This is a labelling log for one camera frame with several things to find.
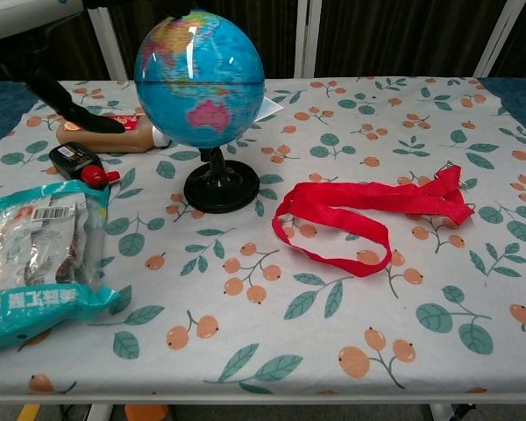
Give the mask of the grey metal frame post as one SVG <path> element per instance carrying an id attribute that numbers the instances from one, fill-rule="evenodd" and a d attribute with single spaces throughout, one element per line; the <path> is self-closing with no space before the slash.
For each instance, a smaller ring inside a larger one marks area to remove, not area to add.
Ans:
<path id="1" fill-rule="evenodd" d="M 297 0 L 294 78 L 313 78 L 323 0 Z"/>
<path id="2" fill-rule="evenodd" d="M 526 0 L 506 0 L 473 72 L 474 78 L 489 76 L 525 4 Z"/>
<path id="3" fill-rule="evenodd" d="M 108 9 L 105 7 L 91 9 L 88 10 L 88 15 L 110 79 L 127 80 L 123 56 Z"/>

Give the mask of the small black bottle red cap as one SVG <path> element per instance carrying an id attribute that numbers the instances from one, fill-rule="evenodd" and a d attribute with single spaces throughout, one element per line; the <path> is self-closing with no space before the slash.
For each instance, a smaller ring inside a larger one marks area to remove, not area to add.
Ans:
<path id="1" fill-rule="evenodd" d="M 48 157 L 65 179 L 81 181 L 92 189 L 102 190 L 120 180 L 118 171 L 107 171 L 97 154 L 76 142 L 53 148 Z"/>

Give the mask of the teal clear snack bag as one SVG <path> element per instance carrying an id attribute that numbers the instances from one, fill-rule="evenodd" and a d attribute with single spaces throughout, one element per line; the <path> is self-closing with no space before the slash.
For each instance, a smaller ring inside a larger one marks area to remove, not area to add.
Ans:
<path id="1" fill-rule="evenodd" d="M 0 197 L 0 349 L 119 300 L 103 284 L 109 193 L 68 181 Z"/>

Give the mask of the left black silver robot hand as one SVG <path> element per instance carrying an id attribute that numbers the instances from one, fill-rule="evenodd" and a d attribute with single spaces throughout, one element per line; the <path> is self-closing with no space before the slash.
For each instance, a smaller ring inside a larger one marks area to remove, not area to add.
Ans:
<path id="1" fill-rule="evenodd" d="M 122 133 L 124 127 L 76 104 L 42 66 L 37 53 L 48 48 L 49 32 L 84 11 L 114 0 L 0 0 L 0 67 L 23 82 L 61 117 L 96 133 Z"/>

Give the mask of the picture postcard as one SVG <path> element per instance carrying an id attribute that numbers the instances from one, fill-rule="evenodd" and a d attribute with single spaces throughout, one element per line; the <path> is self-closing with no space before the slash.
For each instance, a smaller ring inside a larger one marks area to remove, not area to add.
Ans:
<path id="1" fill-rule="evenodd" d="M 282 105 L 276 103 L 275 101 L 265 96 L 259 108 L 259 112 L 256 118 L 253 120 L 253 122 L 257 123 L 259 121 L 265 120 L 266 118 L 273 117 L 276 113 L 280 112 L 283 109 L 284 107 Z"/>

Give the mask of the floral leaf print tablecloth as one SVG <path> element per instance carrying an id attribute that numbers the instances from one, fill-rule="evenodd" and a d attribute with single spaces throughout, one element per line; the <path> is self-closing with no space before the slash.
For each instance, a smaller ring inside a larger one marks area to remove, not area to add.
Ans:
<path id="1" fill-rule="evenodd" d="M 0 400 L 296 399 L 507 394 L 526 400 L 526 123 L 466 78 L 271 81 L 281 111 L 224 152 L 261 191 L 230 215 L 184 198 L 194 149 L 105 154 L 101 277 L 122 300 L 0 351 Z M 457 165 L 473 215 L 370 210 L 393 258 L 357 278 L 306 250 L 376 263 L 381 246 L 286 216 L 300 182 L 430 182 Z"/>

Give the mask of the brown drink bottle red label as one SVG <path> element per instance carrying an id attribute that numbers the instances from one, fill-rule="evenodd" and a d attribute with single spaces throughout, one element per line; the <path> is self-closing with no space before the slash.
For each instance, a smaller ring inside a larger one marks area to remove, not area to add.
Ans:
<path id="1" fill-rule="evenodd" d="M 84 145 L 94 153 L 145 153 L 170 145 L 171 139 L 160 132 L 144 114 L 110 115 L 109 118 L 121 123 L 125 132 L 89 132 L 65 121 L 57 129 L 57 140 L 62 145 L 69 142 Z"/>

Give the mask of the blue globe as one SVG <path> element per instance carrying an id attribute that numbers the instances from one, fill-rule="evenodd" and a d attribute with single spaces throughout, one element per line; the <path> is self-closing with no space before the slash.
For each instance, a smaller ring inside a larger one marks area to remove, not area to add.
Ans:
<path id="1" fill-rule="evenodd" d="M 143 39 L 134 81 L 153 126 L 200 153 L 203 165 L 184 183 L 186 201 L 212 214 L 248 205 L 259 177 L 221 150 L 252 126 L 264 99 L 263 65 L 248 36 L 208 11 L 166 18 Z"/>

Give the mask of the white table leg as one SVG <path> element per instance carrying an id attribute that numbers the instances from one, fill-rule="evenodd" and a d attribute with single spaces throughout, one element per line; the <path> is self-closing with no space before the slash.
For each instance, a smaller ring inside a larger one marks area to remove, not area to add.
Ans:
<path id="1" fill-rule="evenodd" d="M 110 421 L 112 411 L 112 404 L 93 403 L 84 421 Z"/>
<path id="2" fill-rule="evenodd" d="M 449 403 L 430 403 L 432 421 L 452 421 L 455 416 L 453 407 Z"/>

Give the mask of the orange object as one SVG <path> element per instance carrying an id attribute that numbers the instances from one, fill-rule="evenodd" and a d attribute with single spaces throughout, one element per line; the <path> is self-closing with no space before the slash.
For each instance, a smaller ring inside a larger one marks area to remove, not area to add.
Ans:
<path id="1" fill-rule="evenodd" d="M 129 403 L 124 406 L 127 421 L 167 421 L 169 407 L 165 404 Z"/>

